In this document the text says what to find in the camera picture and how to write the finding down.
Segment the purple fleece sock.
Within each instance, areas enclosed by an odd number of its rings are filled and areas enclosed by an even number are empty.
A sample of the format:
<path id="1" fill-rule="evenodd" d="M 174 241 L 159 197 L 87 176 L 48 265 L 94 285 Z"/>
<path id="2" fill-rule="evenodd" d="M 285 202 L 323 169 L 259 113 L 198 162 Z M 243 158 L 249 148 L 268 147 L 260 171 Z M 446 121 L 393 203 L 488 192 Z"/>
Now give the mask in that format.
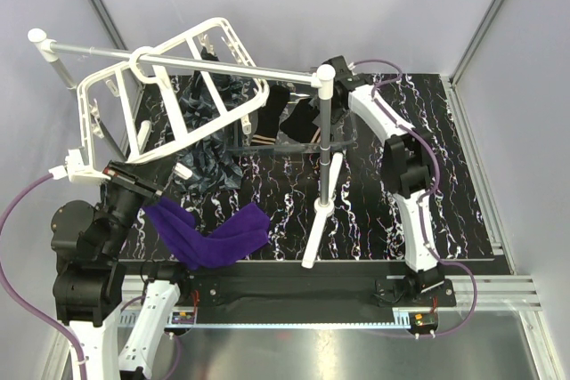
<path id="1" fill-rule="evenodd" d="M 250 203 L 208 235 L 192 213 L 163 197 L 143 211 L 171 254 L 190 270 L 232 265 L 269 242 L 270 218 Z"/>

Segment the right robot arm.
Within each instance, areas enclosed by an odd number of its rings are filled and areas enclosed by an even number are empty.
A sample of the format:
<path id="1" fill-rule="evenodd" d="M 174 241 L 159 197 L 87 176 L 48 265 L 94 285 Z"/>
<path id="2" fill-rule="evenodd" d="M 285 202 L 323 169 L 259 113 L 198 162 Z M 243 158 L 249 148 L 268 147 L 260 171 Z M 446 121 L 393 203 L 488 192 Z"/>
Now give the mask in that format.
<path id="1" fill-rule="evenodd" d="M 335 70 L 333 102 L 358 116 L 383 144 L 380 180 L 399 210 L 405 244 L 406 274 L 393 302 L 406 297 L 421 306 L 433 299 L 444 283 L 430 213 L 430 199 L 439 187 L 441 173 L 428 143 L 432 134 L 413 126 L 381 96 L 382 87 L 402 79 L 401 68 L 391 61 L 370 62 L 393 68 L 395 76 L 383 80 L 356 74 L 355 67 L 369 63 L 367 60 L 349 64 L 336 56 L 325 61 Z"/>

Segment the white clip drying hanger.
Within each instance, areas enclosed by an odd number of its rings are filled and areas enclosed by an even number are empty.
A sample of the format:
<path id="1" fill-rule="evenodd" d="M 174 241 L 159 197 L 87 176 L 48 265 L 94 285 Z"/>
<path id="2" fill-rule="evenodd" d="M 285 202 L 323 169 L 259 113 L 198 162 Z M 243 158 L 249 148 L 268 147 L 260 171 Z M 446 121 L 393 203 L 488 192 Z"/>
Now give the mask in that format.
<path id="1" fill-rule="evenodd" d="M 158 46 L 155 47 L 143 46 L 143 47 L 151 48 L 152 52 L 158 55 L 184 58 L 186 60 L 188 59 L 203 60 L 201 58 L 199 49 L 195 44 L 195 41 L 204 36 L 206 32 L 212 28 L 220 28 L 224 32 L 226 36 L 226 44 L 229 47 L 230 52 L 235 59 L 233 65 L 239 64 L 248 67 L 256 67 L 255 63 L 248 54 L 246 48 L 244 47 L 244 45 L 241 43 L 240 39 L 234 32 L 231 24 L 229 23 L 228 20 L 224 18 L 212 18 L 209 20 L 205 20 L 200 24 L 198 24 L 197 26 L 186 30 L 182 34 L 174 36 L 173 38 L 167 40 L 166 42 Z M 86 149 L 88 153 L 88 158 L 90 162 L 93 164 L 94 169 L 95 169 L 95 152 L 94 152 L 93 135 L 94 134 L 102 135 L 102 128 L 101 128 L 101 123 L 97 118 L 91 119 L 92 114 L 98 113 L 98 106 L 96 101 L 89 101 L 88 90 L 93 84 L 99 81 L 105 80 L 109 77 L 113 77 L 117 82 L 117 88 L 116 91 L 114 92 L 114 95 L 118 97 L 121 102 L 123 116 L 126 122 L 126 133 L 130 147 L 130 157 L 131 157 L 131 149 L 134 147 L 138 148 L 142 153 L 145 152 L 139 147 L 138 133 L 136 132 L 135 129 L 133 113 L 131 111 L 128 94 L 125 86 L 125 81 L 123 77 L 123 73 L 126 70 L 130 70 L 140 82 L 146 85 L 156 85 L 159 88 L 162 100 L 164 102 L 164 107 L 166 108 L 168 121 L 174 134 L 174 140 L 175 140 L 175 133 L 181 129 L 181 126 L 179 125 L 172 125 L 169 119 L 173 115 L 175 108 L 178 108 L 180 111 L 180 115 L 182 116 L 182 120 L 184 121 L 183 113 L 181 112 L 178 100 L 175 97 L 175 93 L 166 70 L 166 67 L 172 67 L 172 66 L 158 66 L 158 65 L 153 66 L 149 62 L 144 62 L 144 61 L 137 61 L 136 66 L 137 66 L 136 69 L 132 69 L 127 65 L 126 60 L 121 61 L 113 66 L 110 66 L 106 69 L 102 69 L 96 73 L 93 73 L 92 75 L 86 77 L 83 81 L 81 81 L 77 86 L 77 101 L 78 101 L 78 110 L 79 110 L 79 119 L 80 119 L 82 148 Z M 210 91 L 212 99 L 219 112 L 218 117 L 220 117 L 219 108 L 221 106 L 223 107 L 225 106 L 221 96 L 219 95 L 218 91 L 215 89 L 214 83 L 210 77 L 212 74 L 215 73 L 211 72 L 201 72 L 201 73 L 202 76 L 205 78 L 207 88 Z M 264 95 L 267 100 L 269 95 L 269 87 L 266 80 L 263 78 L 254 78 L 254 77 L 252 77 L 252 79 L 256 84 L 256 94 L 252 99 L 248 101 L 255 99 L 256 96 L 259 94 Z M 233 111 L 241 107 L 242 105 L 246 104 L 248 101 L 245 101 L 240 106 L 234 109 L 228 110 L 226 107 L 225 109 L 227 111 Z M 231 124 L 247 117 L 249 114 L 231 122 Z"/>

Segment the dark patterned sock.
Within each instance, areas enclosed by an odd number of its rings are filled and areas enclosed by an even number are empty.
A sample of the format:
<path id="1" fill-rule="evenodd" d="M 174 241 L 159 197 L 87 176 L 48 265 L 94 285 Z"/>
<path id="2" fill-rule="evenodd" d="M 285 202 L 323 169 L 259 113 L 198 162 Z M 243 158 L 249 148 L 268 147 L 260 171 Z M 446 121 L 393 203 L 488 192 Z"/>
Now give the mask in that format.
<path id="1" fill-rule="evenodd" d="M 224 106 L 227 109 L 238 107 L 243 100 L 242 80 L 225 74 L 210 77 Z M 201 72 L 193 72 L 188 83 L 181 86 L 181 91 L 179 107 L 190 131 L 219 116 Z M 220 129 L 179 152 L 178 162 L 192 171 L 187 180 L 175 178 L 182 192 L 196 196 L 240 188 L 243 172 L 227 146 L 226 130 Z"/>

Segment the black striped sock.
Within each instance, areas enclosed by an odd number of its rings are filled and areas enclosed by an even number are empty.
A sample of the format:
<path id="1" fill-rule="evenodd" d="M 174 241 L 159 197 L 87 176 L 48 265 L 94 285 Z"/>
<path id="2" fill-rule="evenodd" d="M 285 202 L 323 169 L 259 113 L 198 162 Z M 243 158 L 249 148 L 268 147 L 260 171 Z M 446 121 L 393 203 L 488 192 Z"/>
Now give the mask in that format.
<path id="1" fill-rule="evenodd" d="M 279 132 L 281 113 L 287 107 L 290 90 L 281 85 L 272 85 L 263 108 L 257 111 L 257 126 L 253 133 L 251 146 L 270 146 L 276 142 Z"/>

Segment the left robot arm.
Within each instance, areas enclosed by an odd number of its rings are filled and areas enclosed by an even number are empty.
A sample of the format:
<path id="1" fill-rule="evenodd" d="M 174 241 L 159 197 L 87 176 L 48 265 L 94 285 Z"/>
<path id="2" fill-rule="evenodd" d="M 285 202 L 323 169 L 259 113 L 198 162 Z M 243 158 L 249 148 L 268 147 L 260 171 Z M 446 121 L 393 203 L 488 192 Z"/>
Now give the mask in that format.
<path id="1" fill-rule="evenodd" d="M 110 162 L 102 171 L 97 205 L 74 200 L 53 215 L 53 297 L 58 321 L 73 335 L 76 379 L 151 378 L 168 317 L 191 298 L 192 283 L 180 263 L 153 264 L 131 335 L 118 347 L 126 277 L 119 254 L 140 209 L 159 201 L 174 169 L 172 158 Z"/>

